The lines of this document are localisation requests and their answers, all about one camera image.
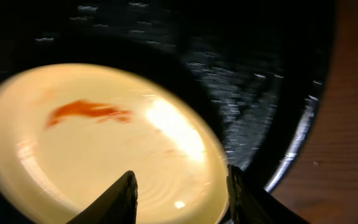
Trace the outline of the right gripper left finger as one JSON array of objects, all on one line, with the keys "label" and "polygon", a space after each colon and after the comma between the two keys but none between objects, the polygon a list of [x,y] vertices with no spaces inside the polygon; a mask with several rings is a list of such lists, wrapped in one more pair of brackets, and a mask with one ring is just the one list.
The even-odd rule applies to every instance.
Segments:
[{"label": "right gripper left finger", "polygon": [[67,224],[135,224],[138,185],[129,170]]}]

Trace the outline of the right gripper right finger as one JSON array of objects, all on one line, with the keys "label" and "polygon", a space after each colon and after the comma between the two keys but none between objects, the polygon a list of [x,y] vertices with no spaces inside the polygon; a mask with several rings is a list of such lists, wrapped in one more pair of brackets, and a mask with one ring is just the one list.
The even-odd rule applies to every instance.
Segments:
[{"label": "right gripper right finger", "polygon": [[254,185],[239,167],[228,165],[229,210],[234,224],[308,224],[262,187]]}]

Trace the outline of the yellow plate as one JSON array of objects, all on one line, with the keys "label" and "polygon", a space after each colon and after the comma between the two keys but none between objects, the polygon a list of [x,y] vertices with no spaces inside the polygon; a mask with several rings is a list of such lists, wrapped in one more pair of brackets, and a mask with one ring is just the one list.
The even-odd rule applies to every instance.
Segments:
[{"label": "yellow plate", "polygon": [[0,84],[0,192],[33,222],[68,222],[129,170],[137,223],[218,223],[228,208],[219,140],[155,83],[66,63]]}]

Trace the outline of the round black serving tray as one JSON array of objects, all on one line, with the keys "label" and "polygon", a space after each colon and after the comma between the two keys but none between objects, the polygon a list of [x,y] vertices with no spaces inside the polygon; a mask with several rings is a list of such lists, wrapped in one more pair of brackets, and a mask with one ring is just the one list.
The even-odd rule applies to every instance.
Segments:
[{"label": "round black serving tray", "polygon": [[137,73],[195,109],[270,193],[313,124],[334,14],[333,1],[0,0],[0,83],[58,62]]}]

